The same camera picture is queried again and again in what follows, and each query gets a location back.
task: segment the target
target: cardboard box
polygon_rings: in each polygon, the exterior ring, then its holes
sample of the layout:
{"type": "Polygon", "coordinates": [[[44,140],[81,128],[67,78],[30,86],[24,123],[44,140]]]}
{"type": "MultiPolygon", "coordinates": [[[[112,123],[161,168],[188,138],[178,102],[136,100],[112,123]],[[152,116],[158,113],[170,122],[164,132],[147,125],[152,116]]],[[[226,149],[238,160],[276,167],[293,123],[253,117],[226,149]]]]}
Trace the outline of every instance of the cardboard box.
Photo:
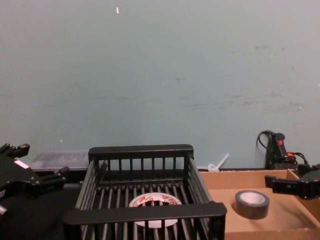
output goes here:
{"type": "Polygon", "coordinates": [[[298,179],[291,170],[201,172],[203,181],[215,202],[227,208],[226,240],[320,240],[320,198],[273,193],[266,188],[265,175],[282,179],[298,179]],[[235,195],[254,190],[269,197],[267,217],[252,220],[234,210],[235,195]]]}

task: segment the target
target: masking tape roll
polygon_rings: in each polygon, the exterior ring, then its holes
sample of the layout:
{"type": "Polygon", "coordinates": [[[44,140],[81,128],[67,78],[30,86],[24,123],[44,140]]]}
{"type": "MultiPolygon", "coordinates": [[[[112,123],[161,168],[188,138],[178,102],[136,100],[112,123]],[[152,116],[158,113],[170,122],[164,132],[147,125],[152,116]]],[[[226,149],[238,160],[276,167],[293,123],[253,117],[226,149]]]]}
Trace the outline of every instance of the masking tape roll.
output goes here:
{"type": "MultiPolygon", "coordinates": [[[[169,205],[180,205],[182,204],[181,201],[176,198],[175,196],[172,196],[170,194],[162,193],[162,192],[151,192],[139,195],[135,197],[130,203],[130,208],[138,207],[144,203],[151,202],[151,201],[160,201],[163,203],[169,203],[169,205]]],[[[169,227],[171,225],[174,225],[178,222],[177,219],[168,219],[164,221],[164,226],[169,227]]],[[[144,221],[135,221],[135,223],[139,226],[145,227],[144,221]]],[[[148,221],[149,228],[152,229],[159,229],[161,228],[161,220],[153,220],[148,221]]]]}
{"type": "Polygon", "coordinates": [[[235,211],[247,219],[263,219],[268,215],[269,198],[258,191],[239,191],[235,194],[235,211]]]}

